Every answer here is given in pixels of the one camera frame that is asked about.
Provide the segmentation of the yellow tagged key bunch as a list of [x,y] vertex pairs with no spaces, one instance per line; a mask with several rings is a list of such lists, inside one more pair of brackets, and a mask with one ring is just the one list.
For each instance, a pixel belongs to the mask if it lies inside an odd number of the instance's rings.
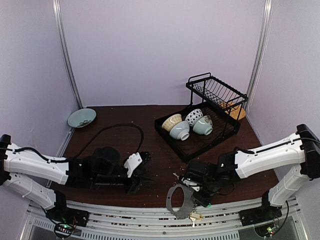
[[192,211],[189,214],[189,219],[191,220],[191,227],[194,228],[196,226],[196,221],[202,220],[203,216],[197,212]]

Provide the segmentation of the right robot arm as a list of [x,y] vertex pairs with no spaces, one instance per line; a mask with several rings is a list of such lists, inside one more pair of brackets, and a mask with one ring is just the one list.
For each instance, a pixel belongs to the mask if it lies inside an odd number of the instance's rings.
[[274,143],[252,149],[235,148],[221,154],[216,164],[193,160],[180,179],[193,188],[194,201],[206,207],[235,180],[286,165],[291,165],[291,170],[264,193],[256,210],[258,219],[266,221],[305,181],[320,176],[320,139],[306,124],[298,125],[296,132]]

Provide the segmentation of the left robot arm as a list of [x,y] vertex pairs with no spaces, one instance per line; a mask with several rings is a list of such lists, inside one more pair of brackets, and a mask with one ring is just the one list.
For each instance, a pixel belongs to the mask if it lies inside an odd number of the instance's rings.
[[18,147],[11,136],[0,138],[0,184],[13,188],[24,198],[39,204],[61,222],[72,218],[63,193],[34,182],[30,176],[50,180],[79,189],[96,186],[123,186],[126,194],[133,194],[149,186],[143,165],[151,160],[147,151],[131,154],[120,164],[120,153],[113,147],[97,148],[91,156],[52,157],[40,154],[32,147]]

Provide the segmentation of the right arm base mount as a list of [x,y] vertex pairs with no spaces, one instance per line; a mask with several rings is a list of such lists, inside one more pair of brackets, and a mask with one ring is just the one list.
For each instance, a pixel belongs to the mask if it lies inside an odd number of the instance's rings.
[[268,190],[262,195],[260,206],[239,212],[239,218],[243,227],[272,221],[269,225],[266,224],[254,228],[256,234],[262,238],[271,238],[276,233],[277,225],[274,220],[282,216],[281,206],[271,206],[269,192]]

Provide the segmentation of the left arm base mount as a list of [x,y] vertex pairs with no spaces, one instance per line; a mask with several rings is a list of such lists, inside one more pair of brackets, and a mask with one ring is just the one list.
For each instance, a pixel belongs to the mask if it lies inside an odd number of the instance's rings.
[[85,210],[67,207],[66,196],[53,191],[55,202],[53,208],[43,209],[45,216],[54,224],[53,233],[60,239],[69,238],[76,227],[86,227],[90,213]]

